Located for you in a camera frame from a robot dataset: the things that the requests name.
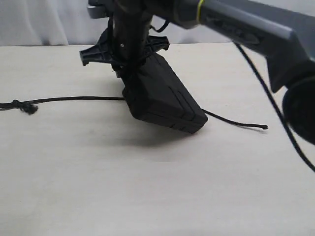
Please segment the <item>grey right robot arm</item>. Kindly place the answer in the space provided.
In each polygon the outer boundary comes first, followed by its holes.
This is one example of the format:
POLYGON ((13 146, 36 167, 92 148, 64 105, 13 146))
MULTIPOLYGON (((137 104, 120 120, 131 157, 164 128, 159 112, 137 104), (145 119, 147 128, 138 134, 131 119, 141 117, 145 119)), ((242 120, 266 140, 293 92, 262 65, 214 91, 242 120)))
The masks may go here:
POLYGON ((206 26, 265 57, 270 88, 287 88, 285 121, 303 139, 315 141, 315 19, 250 0, 91 0, 91 18, 108 18, 99 41, 80 52, 83 65, 127 68, 167 49, 166 37, 149 36, 158 16, 184 29, 206 26))

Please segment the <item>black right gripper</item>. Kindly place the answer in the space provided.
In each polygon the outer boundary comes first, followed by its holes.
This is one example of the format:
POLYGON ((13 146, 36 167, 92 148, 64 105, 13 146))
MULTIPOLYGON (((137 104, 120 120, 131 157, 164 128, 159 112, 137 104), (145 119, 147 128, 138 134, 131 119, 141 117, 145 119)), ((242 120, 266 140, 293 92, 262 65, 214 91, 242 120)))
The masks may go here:
POLYGON ((108 18, 108 24, 94 46, 80 51, 84 66, 90 62, 110 64, 120 78, 170 46, 167 37, 149 35, 155 29, 153 16, 144 11, 140 0, 90 0, 87 10, 92 19, 108 18))

